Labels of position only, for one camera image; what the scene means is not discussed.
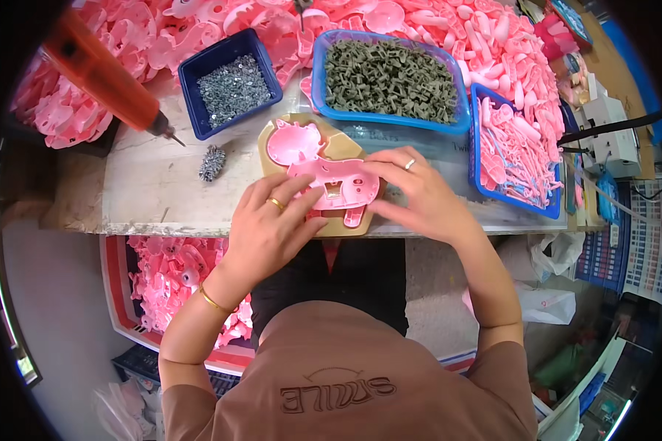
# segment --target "white table surface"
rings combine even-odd
[[[56,200],[42,225],[95,234],[226,236],[243,190],[262,177],[257,136],[272,118],[309,111],[309,102],[291,81],[283,100],[206,141],[194,136],[181,90],[170,78],[157,77],[147,87],[159,97],[161,110],[187,147],[173,140],[137,132],[121,124],[107,158],[60,155]],[[412,144],[427,156],[489,234],[559,232],[567,229],[562,207],[559,219],[483,198],[468,182],[467,138],[387,124],[331,121],[367,152]],[[212,183],[198,178],[207,146],[226,150],[227,163]],[[402,204],[401,191],[389,188],[386,199]],[[367,236],[411,237],[399,225],[375,216]]]

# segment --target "black pants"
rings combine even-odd
[[[283,269],[251,292],[253,339],[287,306],[309,300],[334,301],[364,311],[407,333],[405,240],[347,239],[329,274],[321,241],[312,240]]]

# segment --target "dark blue plastic box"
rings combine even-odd
[[[484,87],[480,84],[471,85],[471,113],[473,114],[473,122],[471,125],[471,154],[469,154],[469,167],[468,167],[468,180],[473,183],[481,194],[489,198],[502,200],[508,204],[514,205],[515,207],[520,207],[528,209],[531,212],[535,212],[542,216],[547,216],[552,219],[559,218],[559,210],[561,209],[561,189],[552,190],[552,196],[549,199],[549,205],[547,208],[537,208],[534,205],[526,204],[520,200],[511,198],[510,196],[505,196],[502,193],[497,191],[490,191],[485,189],[481,185],[481,136],[480,136],[480,121],[478,120],[478,106],[479,101],[482,101],[485,97],[490,97],[491,101],[495,102],[495,108],[499,108],[503,104],[507,104],[512,107],[513,111],[517,111],[512,105],[512,102],[506,100],[499,94],[493,92],[492,90]],[[558,164],[554,168],[554,173],[556,174],[557,179],[559,179],[559,166]]]
[[[251,54],[255,58],[257,65],[260,66],[267,88],[270,89],[270,101],[231,119],[227,123],[221,124],[217,128],[211,128],[211,125],[208,123],[208,111],[203,104],[196,80],[247,54]],[[205,48],[193,57],[187,58],[179,65],[179,81],[181,82],[181,89],[184,91],[186,110],[189,112],[189,119],[191,119],[191,125],[194,127],[194,134],[197,139],[202,141],[247,118],[256,111],[265,109],[265,107],[272,106],[274,103],[282,100],[282,88],[277,81],[277,77],[274,75],[270,56],[267,55],[265,46],[260,42],[257,34],[252,29],[237,32]]]

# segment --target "brown t-shirt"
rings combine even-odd
[[[163,397],[175,440],[534,440],[527,359],[517,343],[476,357],[466,377],[370,315],[296,304],[265,328],[240,383],[218,402],[195,386]]]

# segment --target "orange screwdriver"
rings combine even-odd
[[[57,20],[42,47],[62,75],[121,121],[186,147],[174,136],[159,101],[125,70],[72,8]]]

